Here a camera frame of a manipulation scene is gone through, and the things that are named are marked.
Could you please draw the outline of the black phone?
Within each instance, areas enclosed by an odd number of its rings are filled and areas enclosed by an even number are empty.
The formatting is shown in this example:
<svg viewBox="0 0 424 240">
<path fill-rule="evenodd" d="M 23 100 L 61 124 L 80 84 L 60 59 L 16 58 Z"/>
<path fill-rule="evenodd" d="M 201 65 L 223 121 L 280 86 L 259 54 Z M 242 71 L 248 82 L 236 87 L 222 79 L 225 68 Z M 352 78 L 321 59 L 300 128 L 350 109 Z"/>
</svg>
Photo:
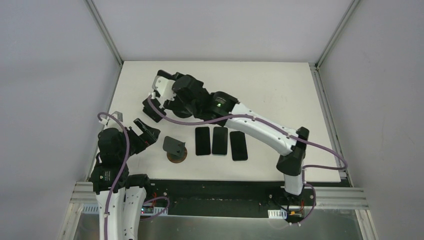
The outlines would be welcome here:
<svg viewBox="0 0 424 240">
<path fill-rule="evenodd" d="M 210 128 L 208 126 L 195 128 L 195 154 L 197 156 L 211 154 Z"/>
<path fill-rule="evenodd" d="M 233 161 L 247 161 L 248 150 L 246 136 L 241 131 L 232 131 L 229 133 L 231 157 Z"/>
</svg>

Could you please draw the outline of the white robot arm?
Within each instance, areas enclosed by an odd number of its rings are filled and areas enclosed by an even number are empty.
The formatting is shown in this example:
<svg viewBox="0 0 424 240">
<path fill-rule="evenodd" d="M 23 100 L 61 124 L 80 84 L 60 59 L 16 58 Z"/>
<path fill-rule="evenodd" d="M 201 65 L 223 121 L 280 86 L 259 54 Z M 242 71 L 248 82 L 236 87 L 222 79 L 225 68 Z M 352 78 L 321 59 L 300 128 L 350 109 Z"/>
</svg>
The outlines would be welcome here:
<svg viewBox="0 0 424 240">
<path fill-rule="evenodd" d="M 121 130 L 111 127 L 101 131 L 97 145 L 100 161 L 89 180 L 99 207 L 99 238 L 135 240 L 150 180 L 146 174 L 129 173 L 124 158 L 130 151 L 126 151 Z"/>
</svg>

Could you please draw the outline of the black round disc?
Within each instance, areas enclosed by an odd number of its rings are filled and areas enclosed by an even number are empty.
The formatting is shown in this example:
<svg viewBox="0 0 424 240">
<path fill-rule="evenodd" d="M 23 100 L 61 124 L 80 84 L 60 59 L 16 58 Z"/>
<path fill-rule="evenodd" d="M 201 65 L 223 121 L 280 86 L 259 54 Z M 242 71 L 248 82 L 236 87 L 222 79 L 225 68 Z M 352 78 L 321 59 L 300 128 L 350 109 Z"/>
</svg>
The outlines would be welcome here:
<svg viewBox="0 0 424 240">
<path fill-rule="evenodd" d="M 172 112 L 175 116 L 181 119 L 187 119 L 192 116 L 192 114 L 187 110 L 173 110 Z"/>
</svg>

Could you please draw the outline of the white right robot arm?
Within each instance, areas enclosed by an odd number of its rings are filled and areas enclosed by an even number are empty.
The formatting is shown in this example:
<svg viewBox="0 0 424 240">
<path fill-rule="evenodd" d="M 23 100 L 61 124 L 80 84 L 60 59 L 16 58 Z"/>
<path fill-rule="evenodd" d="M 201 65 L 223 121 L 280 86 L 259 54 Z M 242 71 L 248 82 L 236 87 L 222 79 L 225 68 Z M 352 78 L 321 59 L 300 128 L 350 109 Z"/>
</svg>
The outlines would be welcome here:
<svg viewBox="0 0 424 240">
<path fill-rule="evenodd" d="M 276 168 L 284 175 L 284 200 L 296 205 L 304 198 L 302 176 L 309 130 L 291 129 L 262 119 L 237 98 L 222 91 L 208 92 L 204 83 L 189 74 L 159 70 L 164 87 L 155 91 L 164 98 L 164 109 L 179 118 L 194 117 L 207 124 L 237 130 L 268 145 L 279 154 Z"/>
</svg>

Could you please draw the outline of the dark phone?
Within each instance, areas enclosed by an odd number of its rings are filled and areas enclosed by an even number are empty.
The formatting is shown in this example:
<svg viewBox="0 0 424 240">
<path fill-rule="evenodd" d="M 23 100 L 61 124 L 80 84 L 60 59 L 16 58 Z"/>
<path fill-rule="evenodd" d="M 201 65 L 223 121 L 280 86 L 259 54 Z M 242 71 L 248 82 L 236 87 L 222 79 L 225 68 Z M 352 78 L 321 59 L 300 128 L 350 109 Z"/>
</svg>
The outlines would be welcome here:
<svg viewBox="0 0 424 240">
<path fill-rule="evenodd" d="M 213 128 L 211 153 L 215 156 L 228 154 L 228 129 L 216 126 Z"/>
</svg>

